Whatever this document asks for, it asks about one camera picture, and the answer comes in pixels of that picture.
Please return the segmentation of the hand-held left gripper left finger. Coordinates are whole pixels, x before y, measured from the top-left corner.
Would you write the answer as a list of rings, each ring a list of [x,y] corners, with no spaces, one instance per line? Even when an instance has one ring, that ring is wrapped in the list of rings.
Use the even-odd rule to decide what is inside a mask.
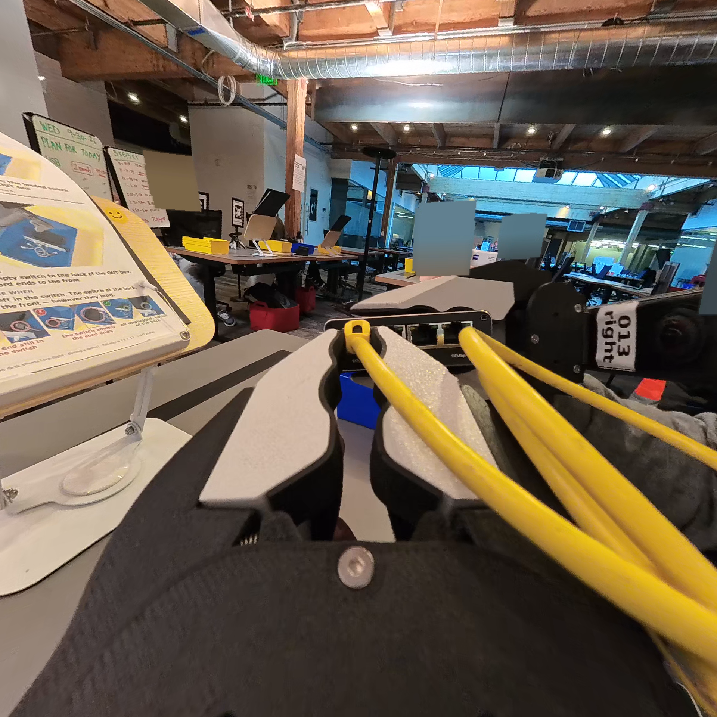
[[[199,501],[282,511],[296,525],[334,527],[344,448],[335,410],[344,339],[330,329],[269,369],[250,392]]]

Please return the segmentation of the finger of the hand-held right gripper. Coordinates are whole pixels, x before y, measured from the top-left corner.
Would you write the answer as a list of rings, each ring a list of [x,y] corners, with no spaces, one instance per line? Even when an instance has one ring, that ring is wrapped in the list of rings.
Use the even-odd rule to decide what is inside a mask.
[[[515,305],[512,282],[444,276],[414,282],[357,302],[354,315],[387,316],[419,308],[447,312],[456,308],[486,311],[494,320],[504,319]]]

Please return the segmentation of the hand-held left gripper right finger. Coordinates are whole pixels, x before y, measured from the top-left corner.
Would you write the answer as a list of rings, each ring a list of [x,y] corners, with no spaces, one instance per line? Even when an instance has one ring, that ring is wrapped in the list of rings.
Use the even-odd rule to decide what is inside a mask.
[[[392,372],[456,437],[497,468],[496,459],[451,372],[386,326],[372,328],[372,346]],[[386,399],[370,457],[373,492],[389,514],[395,538],[411,538],[426,513],[450,516],[482,506]]]

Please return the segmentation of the black ethernet splitter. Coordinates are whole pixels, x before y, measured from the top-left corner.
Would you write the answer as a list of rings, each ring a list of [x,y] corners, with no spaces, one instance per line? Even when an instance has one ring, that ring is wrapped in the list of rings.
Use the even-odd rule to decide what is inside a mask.
[[[411,345],[420,348],[450,371],[467,370],[470,362],[460,347],[462,328],[473,327],[492,335],[492,318],[484,310],[453,310],[430,313],[393,313],[364,316],[372,327],[388,328]]]

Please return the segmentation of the blue plastic bin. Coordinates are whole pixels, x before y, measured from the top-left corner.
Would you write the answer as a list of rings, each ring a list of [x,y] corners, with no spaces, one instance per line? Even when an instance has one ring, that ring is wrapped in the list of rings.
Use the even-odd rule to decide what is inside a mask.
[[[336,408],[337,417],[375,430],[380,407],[373,395],[372,379],[366,372],[342,372],[339,379],[342,395]]]

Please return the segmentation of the red bag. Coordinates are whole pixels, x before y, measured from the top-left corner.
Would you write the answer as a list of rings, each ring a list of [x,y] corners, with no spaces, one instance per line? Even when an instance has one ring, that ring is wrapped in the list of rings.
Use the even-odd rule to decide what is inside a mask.
[[[252,331],[273,330],[289,333],[300,327],[300,306],[293,303],[287,308],[272,308],[261,301],[249,305],[249,326]]]

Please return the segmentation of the person's grey sweatshirt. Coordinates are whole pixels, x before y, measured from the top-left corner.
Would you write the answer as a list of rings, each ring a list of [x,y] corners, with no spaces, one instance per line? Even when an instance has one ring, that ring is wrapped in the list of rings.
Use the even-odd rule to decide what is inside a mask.
[[[690,415],[623,399],[597,378],[583,386],[597,395],[716,451],[716,414]],[[543,395],[716,566],[716,472],[676,448],[551,387]]]

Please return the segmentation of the long wooden desk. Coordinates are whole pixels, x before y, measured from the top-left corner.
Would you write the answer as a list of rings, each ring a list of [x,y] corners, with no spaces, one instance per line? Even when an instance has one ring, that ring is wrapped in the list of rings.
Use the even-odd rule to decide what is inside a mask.
[[[264,274],[288,274],[289,278],[284,280],[282,286],[287,291],[285,294],[291,298],[295,298],[295,288],[298,287],[298,274],[308,263],[326,264],[329,269],[338,269],[350,257],[341,253],[337,255],[313,254],[313,255],[296,255],[292,253],[279,253],[262,255],[256,250],[251,249],[230,249],[224,255],[211,255],[203,252],[193,252],[183,247],[169,246],[166,248],[168,252],[176,255],[187,257],[195,264],[206,266],[229,265],[232,267],[234,274],[238,276],[258,276]]]

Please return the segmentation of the wooden display board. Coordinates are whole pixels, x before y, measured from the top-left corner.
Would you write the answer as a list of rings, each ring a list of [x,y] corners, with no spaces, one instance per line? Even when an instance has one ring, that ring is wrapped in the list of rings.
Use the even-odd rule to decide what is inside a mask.
[[[163,354],[153,359],[136,359],[133,363],[121,368],[106,371],[94,378],[73,379],[66,387],[46,390],[44,393],[36,392],[34,396],[24,401],[10,404],[3,399],[1,402],[1,419],[38,408],[43,404],[65,399],[74,394],[94,389],[108,381],[128,378],[142,369],[173,361],[185,355],[206,348],[214,339],[216,329],[214,318],[210,311],[200,300],[199,295],[185,279],[179,268],[170,257],[168,250],[150,230],[150,228],[130,210],[106,199],[93,197],[93,201],[113,227],[122,240],[137,257],[137,261],[151,274],[154,284],[162,289],[176,305],[175,312],[183,313],[188,319],[187,331],[190,338],[186,347],[177,351]]]

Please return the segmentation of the printed instruction sheet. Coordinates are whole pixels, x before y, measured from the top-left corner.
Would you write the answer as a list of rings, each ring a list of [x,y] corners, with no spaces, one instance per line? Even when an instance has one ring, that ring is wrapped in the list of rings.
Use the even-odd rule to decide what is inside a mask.
[[[1,135],[1,408],[171,356],[189,340],[86,192]]]

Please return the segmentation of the small whiteboard red writing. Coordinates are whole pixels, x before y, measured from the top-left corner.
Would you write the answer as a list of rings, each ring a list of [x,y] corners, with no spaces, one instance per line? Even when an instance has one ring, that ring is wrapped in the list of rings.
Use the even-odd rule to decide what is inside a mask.
[[[109,146],[103,149],[121,204],[151,229],[170,227],[166,210],[155,206],[148,185],[144,155]]]

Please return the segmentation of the large whiteboard green writing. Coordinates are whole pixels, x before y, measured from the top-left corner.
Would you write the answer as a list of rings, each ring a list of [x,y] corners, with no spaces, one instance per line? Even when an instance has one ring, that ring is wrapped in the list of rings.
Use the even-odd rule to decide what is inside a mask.
[[[87,194],[113,201],[101,140],[33,112],[22,113],[31,148],[65,172]]]

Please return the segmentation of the wooden post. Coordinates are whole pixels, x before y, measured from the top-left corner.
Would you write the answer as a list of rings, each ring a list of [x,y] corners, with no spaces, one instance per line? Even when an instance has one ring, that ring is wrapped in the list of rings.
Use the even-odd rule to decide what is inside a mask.
[[[301,229],[302,193],[305,186],[306,161],[303,157],[305,139],[306,98],[308,80],[288,80],[286,148],[285,148],[285,191],[289,197],[284,207],[286,235],[295,239]]]

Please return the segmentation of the silver air duct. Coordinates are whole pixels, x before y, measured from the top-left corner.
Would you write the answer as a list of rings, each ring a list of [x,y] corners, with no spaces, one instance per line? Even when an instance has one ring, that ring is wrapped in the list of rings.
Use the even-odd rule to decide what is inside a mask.
[[[270,49],[234,30],[210,1],[143,1],[207,49],[282,80],[554,72],[716,63],[716,14],[659,16],[604,26],[549,24],[408,34]]]

